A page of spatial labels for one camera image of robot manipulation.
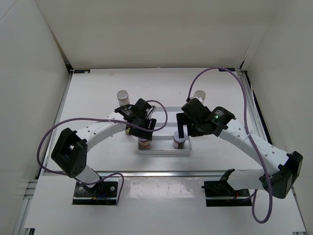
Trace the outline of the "short spice jar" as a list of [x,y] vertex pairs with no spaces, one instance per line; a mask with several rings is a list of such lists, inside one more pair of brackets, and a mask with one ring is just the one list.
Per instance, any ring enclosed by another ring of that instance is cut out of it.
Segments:
[[151,141],[145,138],[138,138],[138,149],[139,150],[148,150],[151,149]]
[[179,132],[176,131],[173,135],[173,142],[172,142],[174,149],[189,149],[189,144],[187,141],[187,134],[184,132],[183,137],[179,136]]

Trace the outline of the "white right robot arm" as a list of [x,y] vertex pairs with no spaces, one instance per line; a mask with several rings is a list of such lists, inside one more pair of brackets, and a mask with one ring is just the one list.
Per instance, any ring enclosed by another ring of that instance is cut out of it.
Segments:
[[204,189],[223,196],[232,196],[242,189],[261,189],[273,197],[284,199],[298,178],[303,156],[297,151],[288,153],[278,149],[257,135],[248,134],[235,116],[223,107],[210,111],[201,105],[183,106],[176,115],[179,137],[214,135],[236,146],[256,163],[260,169],[229,169],[217,181],[208,181]]

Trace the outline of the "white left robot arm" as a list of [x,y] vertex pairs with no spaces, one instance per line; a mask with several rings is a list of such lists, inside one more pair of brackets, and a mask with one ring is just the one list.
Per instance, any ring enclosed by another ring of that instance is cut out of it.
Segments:
[[156,119],[155,106],[144,100],[116,108],[105,119],[91,118],[91,125],[78,130],[64,129],[52,150],[51,158],[64,174],[82,183],[92,196],[102,192],[103,179],[87,164],[88,152],[100,142],[119,132],[151,140]]

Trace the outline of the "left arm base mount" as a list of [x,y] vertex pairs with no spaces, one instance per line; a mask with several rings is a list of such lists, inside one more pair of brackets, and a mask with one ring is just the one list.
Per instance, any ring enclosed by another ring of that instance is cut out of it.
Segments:
[[116,206],[119,179],[112,177],[101,182],[99,186],[89,188],[76,183],[73,192],[73,205]]

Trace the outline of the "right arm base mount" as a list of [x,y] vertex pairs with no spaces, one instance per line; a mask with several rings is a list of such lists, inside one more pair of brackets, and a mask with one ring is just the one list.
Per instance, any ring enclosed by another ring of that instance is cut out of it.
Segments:
[[218,181],[204,181],[201,187],[205,193],[207,207],[251,207],[252,196],[248,189],[234,189],[228,183],[235,169],[227,170]]

